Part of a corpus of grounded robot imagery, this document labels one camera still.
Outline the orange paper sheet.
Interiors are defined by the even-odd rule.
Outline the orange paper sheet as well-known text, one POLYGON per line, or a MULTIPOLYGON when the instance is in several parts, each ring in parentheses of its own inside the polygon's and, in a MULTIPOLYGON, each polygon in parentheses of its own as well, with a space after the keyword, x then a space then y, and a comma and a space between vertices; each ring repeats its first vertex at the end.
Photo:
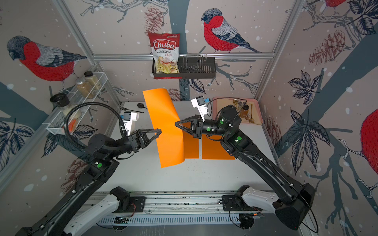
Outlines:
MULTIPOLYGON (((221 136, 210 137, 214 140, 219 140, 221 136)), ((226 150, 221 146, 220 142, 210 140, 206 135, 202 135, 202 159, 205 160, 235 160, 229 155, 226 150)))
POLYGON ((154 129, 160 129, 157 149, 162 168, 184 162, 183 132, 175 126, 179 121, 174 104, 166 89, 151 89, 143 92, 148 113, 154 129))
POLYGON ((183 131, 184 138, 184 158, 199 159, 199 141, 191 134, 183 131))

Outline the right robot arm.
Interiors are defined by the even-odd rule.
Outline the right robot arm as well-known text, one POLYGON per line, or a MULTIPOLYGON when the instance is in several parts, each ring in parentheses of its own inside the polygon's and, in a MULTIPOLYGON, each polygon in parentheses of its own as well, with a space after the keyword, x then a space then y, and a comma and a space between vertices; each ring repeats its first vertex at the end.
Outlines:
POLYGON ((220 144, 231 156, 239 159, 255 171, 275 192, 269 197, 263 191, 242 186, 236 196, 250 207, 258 207, 274 213, 288 228, 298 230, 306 215, 311 212, 315 188, 309 183, 293 179, 269 158, 239 129, 241 118, 233 105, 219 111, 216 120, 205 120, 200 115, 177 121, 175 126, 200 139, 205 135, 220 135, 220 144))

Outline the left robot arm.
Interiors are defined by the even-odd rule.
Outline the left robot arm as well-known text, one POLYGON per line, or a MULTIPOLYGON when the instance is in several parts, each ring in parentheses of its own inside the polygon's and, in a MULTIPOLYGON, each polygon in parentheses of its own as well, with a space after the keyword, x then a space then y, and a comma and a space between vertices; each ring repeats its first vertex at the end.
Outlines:
POLYGON ((103 134, 93 136, 84 148, 92 161, 79 175, 75 186, 38 222, 31 227, 21 228, 17 235, 81 236, 119 206, 124 210, 130 209, 130 194, 123 188, 116 187, 100 203, 83 214, 76 215, 86 201, 114 174, 121 154, 137 153, 160 135, 160 129, 139 129, 118 140, 103 134))

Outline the black spoon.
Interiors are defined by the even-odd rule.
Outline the black spoon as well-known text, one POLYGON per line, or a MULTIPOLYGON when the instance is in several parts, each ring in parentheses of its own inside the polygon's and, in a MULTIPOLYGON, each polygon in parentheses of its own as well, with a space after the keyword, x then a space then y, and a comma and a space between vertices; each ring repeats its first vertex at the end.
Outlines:
POLYGON ((147 109, 147 107, 143 103, 138 103, 137 106, 140 109, 147 109))

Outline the black fork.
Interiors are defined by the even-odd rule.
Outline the black fork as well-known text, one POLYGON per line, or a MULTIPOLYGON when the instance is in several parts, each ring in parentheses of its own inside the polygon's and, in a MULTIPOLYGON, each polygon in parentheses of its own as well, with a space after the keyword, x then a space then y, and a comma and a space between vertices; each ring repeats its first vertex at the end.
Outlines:
POLYGON ((131 110, 131 109, 127 109, 125 107, 120 107, 121 110, 125 111, 125 112, 135 112, 135 113, 144 113, 143 111, 136 111, 136 110, 131 110))

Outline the small amber bottle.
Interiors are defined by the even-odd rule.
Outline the small amber bottle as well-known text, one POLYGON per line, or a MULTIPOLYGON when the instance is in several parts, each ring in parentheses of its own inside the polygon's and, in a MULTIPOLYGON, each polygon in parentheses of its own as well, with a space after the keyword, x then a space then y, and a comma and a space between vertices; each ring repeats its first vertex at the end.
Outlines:
POLYGON ((249 105, 244 105, 241 112, 240 112, 240 117, 241 118, 246 118, 248 116, 248 113, 249 113, 249 105))

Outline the red cassava chips bag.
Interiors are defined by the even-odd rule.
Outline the red cassava chips bag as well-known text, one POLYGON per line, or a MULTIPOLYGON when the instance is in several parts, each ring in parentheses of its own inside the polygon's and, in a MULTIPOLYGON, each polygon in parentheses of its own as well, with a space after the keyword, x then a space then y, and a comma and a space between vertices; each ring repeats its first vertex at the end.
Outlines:
POLYGON ((162 74, 166 77, 170 74, 178 74, 179 60, 179 34, 148 33, 152 55, 154 57, 154 74, 162 74))

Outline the brown spice jar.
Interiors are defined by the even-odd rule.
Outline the brown spice jar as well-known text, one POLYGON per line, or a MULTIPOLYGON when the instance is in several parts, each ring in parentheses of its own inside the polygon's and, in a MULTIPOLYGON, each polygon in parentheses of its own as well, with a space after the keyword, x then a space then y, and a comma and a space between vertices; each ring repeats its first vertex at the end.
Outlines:
POLYGON ((91 85, 84 78, 78 78, 75 82, 77 89, 80 91, 84 98, 93 99, 95 97, 91 85))

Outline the small red packet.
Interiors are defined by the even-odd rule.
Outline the small red packet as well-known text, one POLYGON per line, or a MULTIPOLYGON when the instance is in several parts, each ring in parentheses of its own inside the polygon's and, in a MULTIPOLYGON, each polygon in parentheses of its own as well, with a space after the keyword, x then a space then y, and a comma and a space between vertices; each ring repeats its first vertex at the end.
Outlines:
POLYGON ((77 119, 73 119, 69 122, 68 124, 68 129, 69 129, 69 132, 70 133, 73 133, 77 127, 77 124, 78 124, 78 120, 77 119))

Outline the tan spice jar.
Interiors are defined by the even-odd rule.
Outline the tan spice jar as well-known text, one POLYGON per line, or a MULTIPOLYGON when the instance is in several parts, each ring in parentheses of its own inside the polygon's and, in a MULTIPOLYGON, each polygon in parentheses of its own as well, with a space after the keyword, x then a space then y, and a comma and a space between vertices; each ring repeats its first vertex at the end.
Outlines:
POLYGON ((100 90, 102 84, 100 83, 98 77, 94 75, 92 71, 87 71, 84 73, 85 80, 88 82, 95 90, 100 90))

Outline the black lid rice jar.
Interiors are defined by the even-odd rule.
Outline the black lid rice jar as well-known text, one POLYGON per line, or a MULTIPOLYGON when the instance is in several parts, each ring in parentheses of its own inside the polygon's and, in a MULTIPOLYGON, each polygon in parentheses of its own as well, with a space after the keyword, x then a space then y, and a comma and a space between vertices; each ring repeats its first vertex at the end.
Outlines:
POLYGON ((57 93, 50 98, 50 102, 61 110, 64 117, 76 106, 70 102, 65 93, 57 93))

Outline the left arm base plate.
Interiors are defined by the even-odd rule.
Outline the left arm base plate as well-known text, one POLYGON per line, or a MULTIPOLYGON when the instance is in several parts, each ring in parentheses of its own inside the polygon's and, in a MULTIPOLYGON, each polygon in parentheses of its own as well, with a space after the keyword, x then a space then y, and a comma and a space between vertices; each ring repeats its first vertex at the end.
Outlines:
POLYGON ((136 197, 126 197, 122 200, 119 205, 120 212, 128 213, 142 213, 144 211, 146 197, 136 196, 136 197))

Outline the clear acrylic wall shelf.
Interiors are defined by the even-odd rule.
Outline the clear acrylic wall shelf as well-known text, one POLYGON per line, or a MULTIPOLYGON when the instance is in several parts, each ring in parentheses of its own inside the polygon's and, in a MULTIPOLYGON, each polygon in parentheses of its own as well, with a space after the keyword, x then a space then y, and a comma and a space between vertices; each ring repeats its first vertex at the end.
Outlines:
MULTIPOLYGON (((103 91, 105 91, 105 85, 108 81, 108 78, 107 76, 105 75, 104 72, 94 72, 94 75, 96 75, 100 81, 100 83, 102 84, 102 87, 100 90, 95 90, 93 87, 92 87, 92 91, 93 93, 95 94, 95 97, 93 99, 86 99, 83 97, 83 95, 77 90, 77 87, 74 87, 73 88, 73 91, 72 92, 69 92, 67 94, 68 98, 70 99, 70 102, 74 103, 75 105, 79 105, 79 104, 82 104, 82 103, 85 103, 85 102, 93 102, 95 101, 95 99, 101 95, 101 93, 103 91)), ((78 111, 75 111, 74 114, 72 115, 72 118, 70 118, 69 122, 73 119, 77 119, 78 120, 78 124, 77 124, 77 127, 75 129, 75 131, 78 129, 78 126, 79 124, 81 123, 81 121, 83 120, 83 118, 85 117, 87 111, 89 110, 90 106, 86 106, 86 107, 82 107, 79 109, 80 111, 80 114, 81 116, 77 116, 76 114, 78 113, 78 111)), ((52 133, 53 135, 64 135, 65 132, 64 132, 64 129, 63 129, 63 126, 64 126, 64 120, 65 120, 65 117, 63 116, 63 114, 61 113, 61 110, 58 109, 58 113, 52 118, 51 121, 49 121, 48 123, 44 123, 47 125, 47 130, 52 133)))

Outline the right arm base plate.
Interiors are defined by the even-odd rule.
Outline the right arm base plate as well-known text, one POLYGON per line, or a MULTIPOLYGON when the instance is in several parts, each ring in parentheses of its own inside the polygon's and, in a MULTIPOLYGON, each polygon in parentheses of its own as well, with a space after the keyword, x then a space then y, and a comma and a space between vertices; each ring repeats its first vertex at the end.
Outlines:
POLYGON ((220 203, 223 211, 261 211, 261 208, 246 205, 243 200, 234 195, 222 195, 220 203))

